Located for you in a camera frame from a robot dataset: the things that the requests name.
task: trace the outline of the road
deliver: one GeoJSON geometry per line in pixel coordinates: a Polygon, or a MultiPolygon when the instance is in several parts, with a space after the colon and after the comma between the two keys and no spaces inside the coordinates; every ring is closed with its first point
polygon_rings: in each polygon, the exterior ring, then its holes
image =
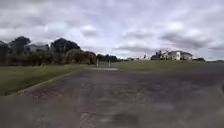
{"type": "Polygon", "coordinates": [[[0,98],[2,128],[223,128],[224,67],[88,69],[0,98]]]}

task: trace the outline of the building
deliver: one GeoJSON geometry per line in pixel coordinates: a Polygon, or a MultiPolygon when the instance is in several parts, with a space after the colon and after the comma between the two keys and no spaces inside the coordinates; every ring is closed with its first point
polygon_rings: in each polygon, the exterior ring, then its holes
{"type": "Polygon", "coordinates": [[[38,50],[40,51],[48,51],[49,50],[49,46],[46,45],[36,45],[36,44],[30,44],[30,45],[26,45],[25,48],[31,52],[36,52],[38,50]]]}
{"type": "Polygon", "coordinates": [[[163,60],[192,60],[193,55],[184,51],[171,51],[162,54],[163,60]]]}

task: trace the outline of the gray cloud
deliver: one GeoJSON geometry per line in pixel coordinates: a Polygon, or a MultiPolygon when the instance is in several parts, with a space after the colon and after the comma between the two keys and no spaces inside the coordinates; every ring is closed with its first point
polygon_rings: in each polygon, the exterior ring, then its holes
{"type": "Polygon", "coordinates": [[[203,48],[213,42],[212,39],[201,33],[191,33],[188,30],[168,32],[162,35],[161,39],[170,41],[176,47],[186,49],[203,48]]]}
{"type": "Polygon", "coordinates": [[[129,29],[123,34],[124,39],[146,39],[152,36],[147,29],[129,29]]]}
{"type": "Polygon", "coordinates": [[[141,46],[121,46],[115,48],[115,50],[125,50],[130,52],[140,52],[140,53],[149,53],[156,51],[155,49],[141,47],[141,46]]]}
{"type": "Polygon", "coordinates": [[[81,28],[81,32],[82,32],[83,36],[85,36],[85,37],[97,37],[98,36],[97,30],[93,26],[90,26],[90,25],[83,26],[81,28]]]}

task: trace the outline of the lawn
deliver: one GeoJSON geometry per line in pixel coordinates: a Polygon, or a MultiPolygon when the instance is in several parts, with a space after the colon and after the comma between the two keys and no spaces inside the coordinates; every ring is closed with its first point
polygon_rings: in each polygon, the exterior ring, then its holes
{"type": "Polygon", "coordinates": [[[0,67],[0,95],[9,95],[50,78],[84,69],[84,65],[0,67]]]}
{"type": "Polygon", "coordinates": [[[182,70],[207,64],[195,61],[126,61],[115,66],[123,70],[182,70]]]}

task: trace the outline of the sky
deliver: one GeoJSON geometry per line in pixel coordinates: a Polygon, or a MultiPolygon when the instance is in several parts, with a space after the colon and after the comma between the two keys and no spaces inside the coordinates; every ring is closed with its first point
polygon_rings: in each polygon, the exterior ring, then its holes
{"type": "Polygon", "coordinates": [[[216,60],[224,58],[223,14],[223,0],[0,0],[0,40],[63,37],[121,58],[162,49],[216,60]]]}

